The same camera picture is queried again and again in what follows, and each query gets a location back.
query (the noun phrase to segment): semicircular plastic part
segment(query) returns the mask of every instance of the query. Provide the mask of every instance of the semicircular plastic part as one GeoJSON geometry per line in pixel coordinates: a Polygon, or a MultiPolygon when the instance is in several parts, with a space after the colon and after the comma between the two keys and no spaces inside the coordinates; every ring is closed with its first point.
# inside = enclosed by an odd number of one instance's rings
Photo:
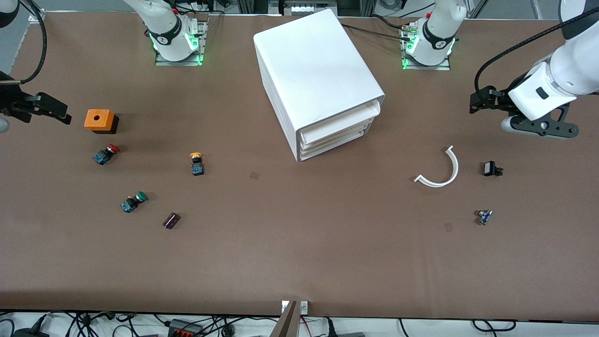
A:
{"type": "Polygon", "coordinates": [[[420,181],[424,185],[430,186],[430,187],[443,187],[443,186],[451,183],[458,176],[458,169],[459,169],[458,157],[455,156],[455,153],[453,153],[453,151],[451,151],[451,149],[453,149],[453,145],[449,146],[449,149],[447,149],[445,151],[445,153],[449,156],[449,159],[451,159],[451,162],[453,163],[453,173],[451,174],[451,177],[449,178],[448,181],[446,181],[446,182],[431,182],[427,178],[423,177],[422,174],[420,174],[418,177],[416,177],[416,179],[414,179],[414,182],[420,181]]]}

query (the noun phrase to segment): floor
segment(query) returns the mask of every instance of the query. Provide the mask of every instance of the floor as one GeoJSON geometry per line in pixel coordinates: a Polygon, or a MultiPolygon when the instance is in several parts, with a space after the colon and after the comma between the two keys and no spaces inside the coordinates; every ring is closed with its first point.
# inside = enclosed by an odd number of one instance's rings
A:
{"type": "MultiPolygon", "coordinates": [[[[556,20],[559,0],[533,0],[539,5],[539,13],[542,19],[556,20]]],[[[379,2],[375,12],[384,16],[400,16],[404,13],[422,8],[430,4],[432,0],[409,0],[403,10],[394,11],[383,8],[379,2]]],[[[37,4],[49,11],[72,10],[72,11],[132,11],[131,7],[122,0],[37,0],[37,4]]],[[[427,10],[412,14],[414,17],[424,16],[427,10]]],[[[15,21],[5,28],[0,29],[2,48],[0,48],[0,71],[10,74],[14,58],[19,51],[23,35],[28,28],[29,13],[23,9],[15,21]]],[[[534,19],[530,0],[489,0],[480,19],[534,19]]]]}
{"type": "MultiPolygon", "coordinates": [[[[45,312],[17,312],[12,314],[2,315],[0,318],[9,318],[14,321],[16,329],[32,327],[33,324],[45,312]]],[[[211,320],[209,316],[192,316],[192,315],[158,315],[162,321],[179,319],[187,322],[198,320],[206,320],[203,323],[207,327],[211,320]]],[[[306,322],[310,328],[308,334],[304,326],[299,327],[298,337],[317,337],[327,336],[329,329],[327,320],[322,317],[306,317],[306,322]]],[[[340,337],[342,334],[362,332],[366,337],[483,337],[490,336],[476,330],[472,321],[468,320],[408,320],[403,319],[404,328],[407,335],[401,331],[400,322],[397,319],[387,318],[333,318],[335,331],[340,337]]],[[[72,318],[66,314],[54,313],[44,319],[41,331],[48,333],[50,336],[64,336],[68,330],[72,318]]],[[[135,331],[140,336],[167,336],[168,328],[160,323],[156,317],[150,314],[138,314],[131,323],[135,331]]],[[[493,322],[490,323],[496,329],[505,329],[512,325],[511,322],[493,322]]],[[[94,320],[92,328],[99,336],[113,337],[130,337],[131,331],[127,326],[115,328],[126,323],[118,322],[116,319],[108,321],[106,318],[94,320]]],[[[276,323],[270,319],[261,320],[241,320],[234,324],[236,337],[258,337],[269,336],[273,331],[276,323]]],[[[484,322],[479,321],[477,325],[480,328],[486,328],[484,322]]],[[[10,336],[10,324],[0,324],[0,335],[10,336]]],[[[77,326],[71,329],[71,336],[76,336],[78,333],[77,326]]],[[[577,336],[591,337],[599,334],[599,325],[596,324],[574,324],[574,323],[536,323],[536,322],[518,322],[516,327],[509,332],[499,332],[499,337],[560,337],[560,336],[577,336]]],[[[214,332],[207,336],[219,337],[219,333],[214,332]]]]}

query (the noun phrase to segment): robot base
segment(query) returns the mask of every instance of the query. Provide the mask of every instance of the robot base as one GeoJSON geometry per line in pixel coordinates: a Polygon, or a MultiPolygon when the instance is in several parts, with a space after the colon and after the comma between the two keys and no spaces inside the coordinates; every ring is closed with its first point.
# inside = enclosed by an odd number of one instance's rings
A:
{"type": "Polygon", "coordinates": [[[424,65],[416,61],[406,50],[414,46],[414,41],[418,37],[418,27],[416,22],[410,22],[408,25],[400,29],[400,36],[407,37],[411,41],[401,41],[401,68],[416,69],[416,70],[451,70],[449,56],[438,65],[424,65]]]}
{"type": "Polygon", "coordinates": [[[202,65],[204,62],[204,51],[206,47],[206,33],[208,32],[208,21],[205,22],[197,22],[196,19],[193,19],[198,24],[197,34],[198,38],[190,38],[189,43],[197,43],[198,49],[191,53],[187,58],[173,62],[164,59],[158,51],[156,51],[156,59],[154,60],[154,65],[167,65],[167,66],[179,66],[179,67],[195,67],[198,65],[202,65]]]}

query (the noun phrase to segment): orange box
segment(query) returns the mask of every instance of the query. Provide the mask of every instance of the orange box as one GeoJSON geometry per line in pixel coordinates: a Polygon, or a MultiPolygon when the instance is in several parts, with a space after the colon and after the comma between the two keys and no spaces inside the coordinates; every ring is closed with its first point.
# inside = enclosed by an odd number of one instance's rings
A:
{"type": "Polygon", "coordinates": [[[98,134],[115,134],[119,118],[108,109],[89,109],[84,127],[98,134]]]}

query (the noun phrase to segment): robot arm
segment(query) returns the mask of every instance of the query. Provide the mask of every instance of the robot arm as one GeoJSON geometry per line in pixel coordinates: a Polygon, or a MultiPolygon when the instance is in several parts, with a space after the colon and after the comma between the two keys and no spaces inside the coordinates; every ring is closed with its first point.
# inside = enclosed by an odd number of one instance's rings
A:
{"type": "Polygon", "coordinates": [[[0,28],[8,26],[18,13],[18,0],[0,0],[0,28]]]}
{"type": "Polygon", "coordinates": [[[196,19],[175,14],[163,0],[123,1],[140,15],[154,42],[154,48],[166,60],[181,61],[198,50],[196,19]]]}
{"type": "Polygon", "coordinates": [[[464,0],[436,0],[430,16],[416,22],[417,38],[406,50],[418,63],[438,65],[447,57],[455,34],[466,18],[464,0]]]}
{"type": "Polygon", "coordinates": [[[498,92],[488,86],[475,92],[470,98],[470,113],[487,108],[505,110],[509,112],[501,125],[505,131],[559,139],[576,137],[578,127],[564,122],[570,102],[599,90],[598,7],[599,0],[562,0],[562,22],[591,10],[595,13],[564,26],[565,44],[537,61],[507,89],[498,92]],[[561,111],[557,121],[551,119],[555,109],[561,111]]]}

